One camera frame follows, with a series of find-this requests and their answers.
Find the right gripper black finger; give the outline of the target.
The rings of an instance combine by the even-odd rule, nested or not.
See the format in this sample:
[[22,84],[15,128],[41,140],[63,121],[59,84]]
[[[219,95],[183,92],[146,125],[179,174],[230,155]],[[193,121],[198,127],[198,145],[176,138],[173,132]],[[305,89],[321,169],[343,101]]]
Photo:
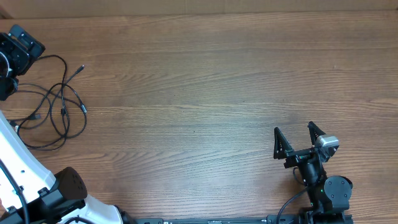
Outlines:
[[310,139],[313,146],[315,145],[316,140],[318,139],[319,136],[326,134],[313,121],[310,121],[308,123],[308,130],[310,133]]
[[278,128],[274,128],[274,159],[285,159],[294,152],[293,147]]

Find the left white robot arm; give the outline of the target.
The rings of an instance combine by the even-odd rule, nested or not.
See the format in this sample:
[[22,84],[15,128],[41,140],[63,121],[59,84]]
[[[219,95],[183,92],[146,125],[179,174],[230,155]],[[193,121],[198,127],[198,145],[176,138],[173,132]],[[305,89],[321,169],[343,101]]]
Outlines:
[[[18,90],[19,76],[43,58],[45,46],[21,26],[1,33],[1,100]],[[78,172],[53,174],[19,136],[20,124],[1,116],[1,223],[132,223],[115,205],[89,195]]]

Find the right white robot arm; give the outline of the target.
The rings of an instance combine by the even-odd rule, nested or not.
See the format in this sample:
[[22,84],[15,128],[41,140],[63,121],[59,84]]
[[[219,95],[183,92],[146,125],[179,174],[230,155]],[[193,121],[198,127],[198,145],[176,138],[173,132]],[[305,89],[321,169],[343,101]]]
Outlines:
[[[314,122],[308,123],[312,146],[294,150],[282,131],[274,128],[274,159],[284,160],[286,169],[299,171],[303,190],[288,199],[277,215],[267,216],[269,223],[353,223],[349,209],[353,183],[341,175],[327,176],[324,163],[332,158],[340,146],[334,135],[326,134]],[[284,215],[287,206],[301,195],[307,194],[309,207],[301,208],[296,215]]]

